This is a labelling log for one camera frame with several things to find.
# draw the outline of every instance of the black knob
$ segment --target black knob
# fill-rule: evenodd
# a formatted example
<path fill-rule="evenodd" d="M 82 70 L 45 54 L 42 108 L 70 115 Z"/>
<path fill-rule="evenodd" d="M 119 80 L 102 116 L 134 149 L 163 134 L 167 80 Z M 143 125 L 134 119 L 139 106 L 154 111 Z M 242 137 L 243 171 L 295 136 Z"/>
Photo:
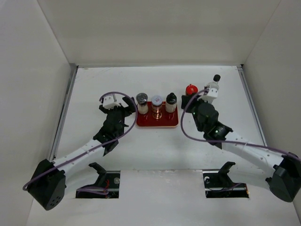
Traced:
<path fill-rule="evenodd" d="M 219 74 L 216 74 L 216 75 L 213 77 L 213 81 L 215 81 L 215 82 L 218 82 L 220 79 L 221 79 L 221 76 L 220 76 Z"/>
<path fill-rule="evenodd" d="M 177 96 L 174 93 L 170 93 L 166 97 L 166 102 L 170 105 L 177 103 Z"/>

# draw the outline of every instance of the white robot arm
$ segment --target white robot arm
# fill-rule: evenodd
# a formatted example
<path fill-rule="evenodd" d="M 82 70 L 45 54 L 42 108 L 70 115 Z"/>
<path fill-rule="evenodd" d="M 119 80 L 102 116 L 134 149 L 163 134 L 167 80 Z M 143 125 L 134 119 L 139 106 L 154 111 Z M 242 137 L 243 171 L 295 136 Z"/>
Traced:
<path fill-rule="evenodd" d="M 101 181 L 107 172 L 96 161 L 111 152 L 119 143 L 118 139 L 134 126 L 133 124 L 124 132 L 124 127 L 128 127 L 125 124 L 125 117 L 137 112 L 137 107 L 134 98 L 125 95 L 123 100 L 127 103 L 127 107 L 116 103 L 114 94 L 108 93 L 104 96 L 99 109 L 107 114 L 107 118 L 93 139 L 67 156 L 53 162 L 45 159 L 38 164 L 32 180 L 23 189 L 28 191 L 45 210 L 54 208 L 68 191 L 87 185 L 99 187 L 98 185 L 102 184 Z M 91 167 L 92 173 L 89 172 L 84 176 L 83 170 L 88 166 Z"/>
<path fill-rule="evenodd" d="M 292 153 L 276 153 L 261 145 L 255 145 L 246 138 L 234 132 L 230 127 L 218 121 L 219 113 L 212 104 L 203 99 L 194 97 L 182 97 L 182 108 L 184 112 L 192 113 L 197 130 L 204 132 L 204 140 L 190 137 L 182 127 L 183 115 L 181 118 L 181 128 L 185 136 L 190 139 L 208 142 L 222 150 L 232 152 L 243 159 L 253 163 L 265 174 L 255 176 L 244 173 L 234 173 L 227 169 L 232 181 L 269 189 L 279 199 L 292 202 L 301 188 L 301 163 L 300 159 Z"/>

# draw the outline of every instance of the black bracket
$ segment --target black bracket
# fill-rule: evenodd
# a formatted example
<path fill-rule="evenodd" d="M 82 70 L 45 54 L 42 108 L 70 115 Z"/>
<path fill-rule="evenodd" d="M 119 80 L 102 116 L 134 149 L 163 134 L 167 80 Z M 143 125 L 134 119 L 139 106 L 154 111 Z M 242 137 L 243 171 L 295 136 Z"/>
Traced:
<path fill-rule="evenodd" d="M 120 183 L 120 171 L 106 171 L 102 166 L 93 162 L 89 164 L 90 167 L 95 169 L 99 174 L 96 182 L 92 185 L 86 185 L 85 187 L 98 187 L 106 188 L 109 193 L 107 195 L 103 194 L 94 194 L 89 192 L 76 192 L 75 198 L 79 199 L 91 199 L 91 198 L 118 198 L 119 197 L 119 183 Z"/>
<path fill-rule="evenodd" d="M 203 178 L 204 180 L 206 180 L 205 188 L 227 188 L 235 185 L 235 183 L 233 183 L 228 176 L 230 168 L 233 165 L 235 165 L 235 162 L 228 161 L 221 167 L 221 169 L 217 173 L 206 173 L 206 171 L 204 171 Z"/>
<path fill-rule="evenodd" d="M 188 104 L 188 102 L 190 101 L 190 99 L 194 96 L 195 94 L 191 94 L 191 95 L 182 95 L 182 103 L 181 103 L 181 109 L 184 109 L 186 107 L 186 105 Z M 198 103 L 204 103 L 204 101 L 202 99 L 198 100 L 198 97 L 194 98 L 194 100 L 191 102 L 190 106 L 187 109 L 187 113 L 191 113 L 192 108 L 198 104 Z"/>
<path fill-rule="evenodd" d="M 53 167 L 53 163 L 44 159 L 38 164 L 32 179 Z M 45 210 L 53 209 L 64 197 L 66 181 L 64 173 L 63 170 L 59 171 L 56 169 L 28 185 L 28 193 L 31 194 Z"/>
<path fill-rule="evenodd" d="M 276 197 L 285 202 L 292 202 L 301 188 L 301 163 L 287 155 L 282 157 L 280 165 L 274 166 L 273 177 L 266 178 L 266 181 Z"/>

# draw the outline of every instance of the purple cable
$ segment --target purple cable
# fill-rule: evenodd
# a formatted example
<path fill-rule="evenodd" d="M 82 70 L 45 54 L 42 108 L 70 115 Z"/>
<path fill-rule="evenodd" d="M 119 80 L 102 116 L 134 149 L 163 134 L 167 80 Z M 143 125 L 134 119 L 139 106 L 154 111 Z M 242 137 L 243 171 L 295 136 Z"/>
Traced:
<path fill-rule="evenodd" d="M 274 151 L 274 152 L 278 152 L 278 153 L 281 153 L 281 154 L 284 154 L 284 155 L 287 155 L 299 162 L 301 162 L 301 159 L 299 159 L 298 157 L 296 157 L 295 155 L 293 154 L 290 154 L 286 151 L 283 151 L 283 150 L 280 150 L 280 149 L 277 149 L 277 148 L 274 148 L 274 147 L 268 147 L 268 146 L 263 146 L 263 145 L 255 145 L 255 144 L 249 144 L 249 143 L 244 143 L 244 142 L 239 142 L 239 141 L 232 141 L 232 140 L 205 140 L 205 139 L 197 139 L 197 138 L 194 138 L 194 137 L 191 137 L 189 136 L 185 130 L 184 130 L 184 127 L 183 127 L 183 119 L 184 119 L 184 115 L 188 109 L 188 107 L 191 105 L 192 101 L 200 94 L 200 93 L 203 93 L 205 92 L 207 89 L 203 89 L 201 91 L 199 91 L 198 93 L 196 93 L 195 95 L 192 96 L 192 98 L 188 101 L 186 107 L 184 108 L 184 111 L 182 113 L 182 116 L 181 116 L 181 130 L 183 132 L 183 134 L 188 137 L 189 139 L 192 139 L 192 140 L 195 140 L 195 141 L 200 141 L 200 142 L 208 142 L 208 143 L 229 143 L 229 144 L 238 144 L 238 145 L 247 145 L 247 146 L 251 146 L 251 147 L 259 147 L 259 148 L 264 148 L 264 149 L 269 149 L 271 151 Z"/>
<path fill-rule="evenodd" d="M 104 192 L 93 191 L 91 189 L 102 189 Z M 79 188 L 76 191 L 77 192 L 89 192 L 89 193 L 100 194 L 100 195 L 107 195 L 109 193 L 108 190 L 105 190 L 102 187 L 85 187 L 85 188 Z"/>
<path fill-rule="evenodd" d="M 210 191 L 212 191 L 212 192 L 228 192 L 228 191 L 231 191 L 231 190 L 233 190 L 234 188 L 240 186 L 241 184 L 242 184 L 242 183 L 237 183 L 237 184 L 235 184 L 235 185 L 232 186 L 232 187 L 223 188 L 223 189 L 221 189 L 221 190 L 211 190 L 211 189 L 210 189 Z"/>
<path fill-rule="evenodd" d="M 62 166 L 64 166 L 64 165 L 67 165 L 67 164 L 69 164 L 69 163 L 71 163 L 71 162 L 73 162 L 73 161 L 75 161 L 75 160 L 77 160 L 77 159 L 83 157 L 84 155 L 88 154 L 89 152 L 91 152 L 91 151 L 93 151 L 93 150 L 95 150 L 95 149 L 97 149 L 97 148 L 99 148 L 99 147 L 105 146 L 105 145 L 107 145 L 107 144 L 110 144 L 110 143 L 112 143 L 112 142 L 115 142 L 116 140 L 119 140 L 120 138 L 122 138 L 122 137 L 124 137 L 126 134 L 128 134 L 129 131 L 131 131 L 131 129 L 134 127 L 134 125 L 135 125 L 135 123 L 136 123 L 136 121 L 137 121 L 137 117 L 138 117 L 138 109 L 137 109 L 137 106 L 136 106 L 135 101 L 132 100 L 132 98 L 129 97 L 127 94 L 124 94 L 124 93 L 121 93 L 121 92 L 108 92 L 108 93 L 105 93 L 105 94 L 103 94 L 103 95 L 100 97 L 99 100 L 102 100 L 105 96 L 110 95 L 110 94 L 120 94 L 120 95 L 123 95 L 123 96 L 129 98 L 129 99 L 132 101 L 132 103 L 133 103 L 134 106 L 135 106 L 135 112 L 136 112 L 136 115 L 135 115 L 135 121 L 133 122 L 132 126 L 131 126 L 124 134 L 122 134 L 120 137 L 115 138 L 115 139 L 113 139 L 113 140 L 110 140 L 110 141 L 108 141 L 108 142 L 104 142 L 103 144 L 100 144 L 100 145 L 98 145 L 98 146 L 92 147 L 92 148 L 89 149 L 87 152 L 84 152 L 84 153 L 82 153 L 82 154 L 80 154 L 80 155 L 74 157 L 73 159 L 70 159 L 70 160 L 68 160 L 68 161 L 65 161 L 65 162 L 63 162 L 63 163 L 61 163 L 61 164 L 59 164 L 59 165 L 57 165 L 57 166 L 54 166 L 53 168 L 51 168 L 51 169 L 45 171 L 44 173 L 39 174 L 38 176 L 36 176 L 35 178 L 31 179 L 29 182 L 27 182 L 27 183 L 23 186 L 23 190 L 24 190 L 24 191 L 27 191 L 27 186 L 28 186 L 28 185 L 32 184 L 33 182 L 37 181 L 38 179 L 40 179 L 41 177 L 47 175 L 48 173 L 50 173 L 50 172 L 52 172 L 52 171 L 54 171 L 54 170 L 56 170 L 56 169 L 58 169 L 58 168 L 60 168 L 60 167 L 62 167 Z"/>

